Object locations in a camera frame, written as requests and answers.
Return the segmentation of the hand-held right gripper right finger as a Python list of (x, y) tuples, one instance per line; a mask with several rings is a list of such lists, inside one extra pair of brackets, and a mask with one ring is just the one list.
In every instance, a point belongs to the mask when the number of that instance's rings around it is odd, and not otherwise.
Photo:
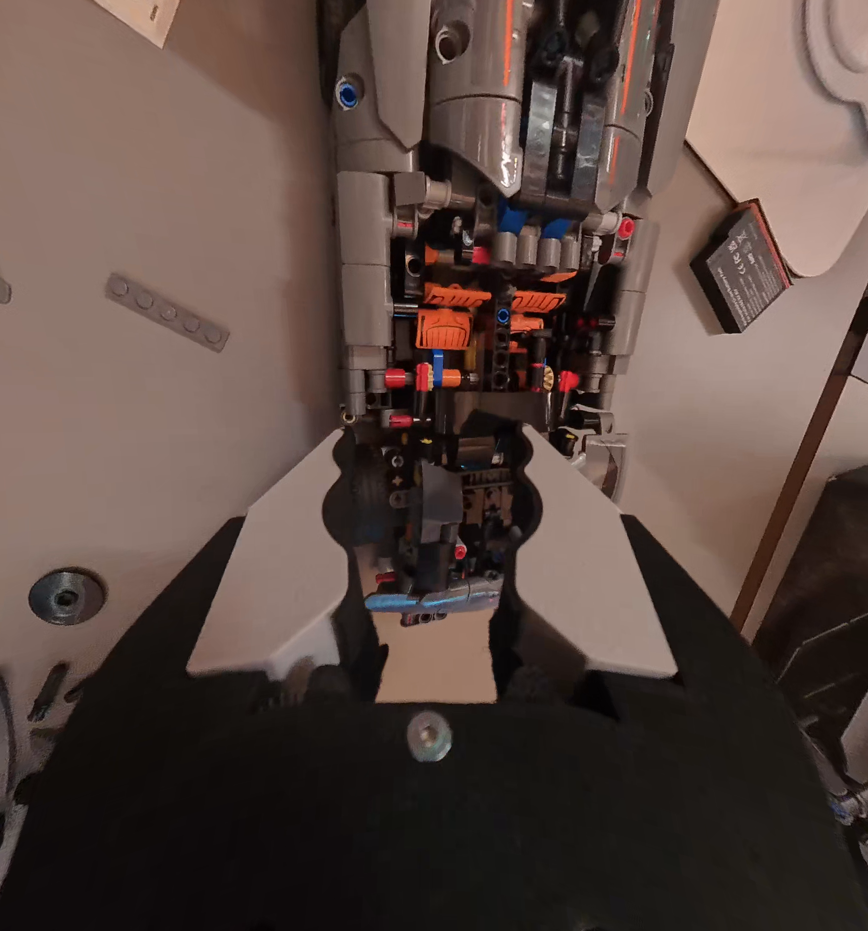
[(603, 673), (678, 673), (624, 515), (531, 425), (511, 444), (512, 528), (490, 659), (500, 700), (514, 690), (574, 702)]

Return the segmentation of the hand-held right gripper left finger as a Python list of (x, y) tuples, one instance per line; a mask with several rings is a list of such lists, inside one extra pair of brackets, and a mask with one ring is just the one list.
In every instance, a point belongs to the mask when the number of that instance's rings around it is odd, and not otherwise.
[(334, 430), (249, 509), (187, 672), (264, 672), (303, 685), (318, 668), (372, 702), (388, 655), (364, 603), (355, 538), (357, 441)]

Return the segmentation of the grey lego car model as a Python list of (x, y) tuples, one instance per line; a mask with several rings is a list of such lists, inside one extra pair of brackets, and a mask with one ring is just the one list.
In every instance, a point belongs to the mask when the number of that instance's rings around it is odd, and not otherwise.
[(530, 425), (613, 498), (676, 2), (317, 2), (365, 598), (494, 609)]

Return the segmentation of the black round lego disc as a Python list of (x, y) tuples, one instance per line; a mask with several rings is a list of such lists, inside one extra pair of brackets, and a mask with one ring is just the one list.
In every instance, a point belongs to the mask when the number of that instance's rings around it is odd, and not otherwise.
[(28, 605), (40, 620), (54, 626), (77, 626), (102, 611), (107, 588), (102, 578), (83, 567), (54, 569), (32, 584)]

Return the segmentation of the dark lego set box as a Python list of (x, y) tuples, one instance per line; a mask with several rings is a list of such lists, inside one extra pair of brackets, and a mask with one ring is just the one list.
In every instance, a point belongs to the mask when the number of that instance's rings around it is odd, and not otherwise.
[(845, 729), (868, 691), (868, 465), (825, 483), (753, 647), (800, 720)]

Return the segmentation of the long grey lego plate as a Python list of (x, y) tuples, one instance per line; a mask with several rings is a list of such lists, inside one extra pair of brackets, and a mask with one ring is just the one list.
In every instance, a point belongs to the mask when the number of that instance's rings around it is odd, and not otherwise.
[(199, 315), (193, 310), (166, 298), (157, 290), (138, 283), (121, 273), (110, 273), (104, 293), (108, 300), (125, 307), (145, 320), (154, 322), (168, 332), (220, 354), (227, 345), (230, 332), (223, 325)]

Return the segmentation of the black battery pack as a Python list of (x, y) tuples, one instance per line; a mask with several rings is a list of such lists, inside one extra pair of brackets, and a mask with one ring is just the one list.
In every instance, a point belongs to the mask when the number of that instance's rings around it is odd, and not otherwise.
[(758, 199), (737, 204), (689, 266), (727, 334), (743, 333), (793, 286)]

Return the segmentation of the white book stand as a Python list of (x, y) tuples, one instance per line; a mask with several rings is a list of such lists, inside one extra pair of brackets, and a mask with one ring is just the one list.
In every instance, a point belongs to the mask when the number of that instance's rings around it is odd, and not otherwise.
[(826, 272), (868, 212), (868, 2), (719, 2), (687, 142), (791, 271)]

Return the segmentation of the paper parts template sheet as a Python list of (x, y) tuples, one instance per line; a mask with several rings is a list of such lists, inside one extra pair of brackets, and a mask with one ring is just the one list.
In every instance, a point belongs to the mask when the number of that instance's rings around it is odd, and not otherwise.
[(180, 1), (95, 1), (129, 29), (163, 48), (172, 29)]

